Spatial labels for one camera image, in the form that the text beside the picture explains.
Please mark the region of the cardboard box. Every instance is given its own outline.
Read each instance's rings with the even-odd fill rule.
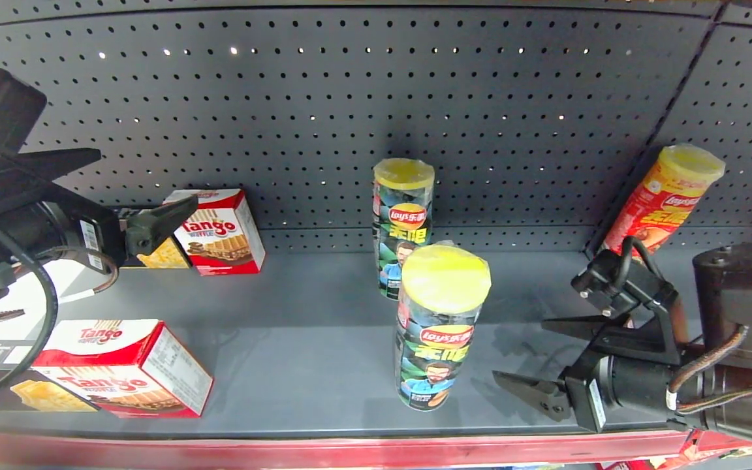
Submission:
[[[120,417],[198,417],[213,378],[163,321],[62,321],[33,369]]]
[[[120,222],[120,228],[126,230],[126,219],[138,214],[141,209],[122,208],[116,209],[117,219]],[[181,249],[179,241],[176,240],[175,235],[171,235],[164,243],[159,245],[157,249],[149,255],[138,254],[135,256],[138,262],[147,268],[155,268],[155,270],[187,270],[191,267],[191,261],[185,256],[185,252]]]
[[[203,276],[256,274],[266,250],[241,189],[179,190],[164,200],[196,194],[199,210],[176,230],[176,239]]]
[[[31,340],[0,340],[0,378],[30,351]],[[0,389],[0,411],[98,411],[39,372],[28,369]]]

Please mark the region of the lay's chip can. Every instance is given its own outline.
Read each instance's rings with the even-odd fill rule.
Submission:
[[[402,268],[431,239],[433,167],[420,160],[388,158],[373,167],[373,246],[379,290],[400,295]]]
[[[442,406],[491,286],[486,261],[459,247],[436,243],[411,254],[399,292],[394,348],[403,403],[420,411]]]

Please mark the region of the gray shelf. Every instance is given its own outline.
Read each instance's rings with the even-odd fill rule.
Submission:
[[[691,257],[657,261],[697,319]],[[555,423],[499,389],[493,369],[554,378],[583,341],[543,332],[545,318],[592,315],[570,279],[581,253],[486,253],[493,288],[447,404],[418,413],[397,398],[391,339],[396,304],[375,288],[368,253],[277,254],[257,276],[199,277],[191,270],[123,270],[104,294],[66,304],[62,319],[164,319],[215,375],[198,420],[120,420],[108,413],[0,413],[0,431],[80,437],[280,438],[385,435],[561,434]],[[82,275],[72,285],[93,285]],[[698,332],[697,321],[690,328]],[[621,411],[609,429],[657,429],[657,416]]]

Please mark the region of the sticker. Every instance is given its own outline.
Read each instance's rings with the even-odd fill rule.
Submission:
[[[95,232],[95,226],[84,220],[80,221],[80,231],[83,232],[83,243],[86,244],[87,249],[100,251],[101,247],[98,245],[98,234]],[[96,270],[104,270],[104,262],[100,258],[93,254],[89,255],[89,264]]]
[[[602,429],[605,426],[605,407],[603,407],[603,396],[599,393],[599,384],[597,381],[591,381],[587,387],[591,392],[589,396],[594,414],[597,416],[597,428]]]

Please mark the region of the black cable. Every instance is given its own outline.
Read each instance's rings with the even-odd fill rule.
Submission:
[[[57,309],[59,309],[59,304],[57,303],[57,289],[54,288],[54,282],[51,280],[51,277],[48,276],[48,272],[45,268],[27,253],[23,247],[20,247],[16,240],[8,235],[8,233],[3,232],[2,229],[0,229],[0,244],[2,244],[3,247],[6,247],[6,249],[8,249],[25,268],[29,268],[29,270],[36,275],[39,280],[39,285],[42,286],[42,291],[45,293],[45,316],[42,321],[42,330],[39,332],[39,338],[37,338],[36,342],[31,346],[31,350],[27,352],[25,357],[19,361],[19,364],[0,378],[1,389],[2,387],[11,384],[18,375],[27,371],[33,363],[33,360],[35,360],[39,353],[42,352],[42,349],[45,348],[45,344],[48,342],[48,337],[51,336],[51,330],[53,330],[54,324],[57,323]]]
[[[623,247],[620,251],[620,267],[617,269],[617,276],[614,277],[614,282],[611,283],[612,289],[616,292],[623,291],[623,285],[629,278],[629,270],[632,267],[632,253],[635,249],[640,253],[640,258],[642,258],[642,262],[644,262],[646,268],[657,276],[658,279],[663,279],[663,273],[657,267],[654,259],[651,258],[651,253],[648,252],[646,245],[642,244],[638,238],[629,235],[623,239]]]

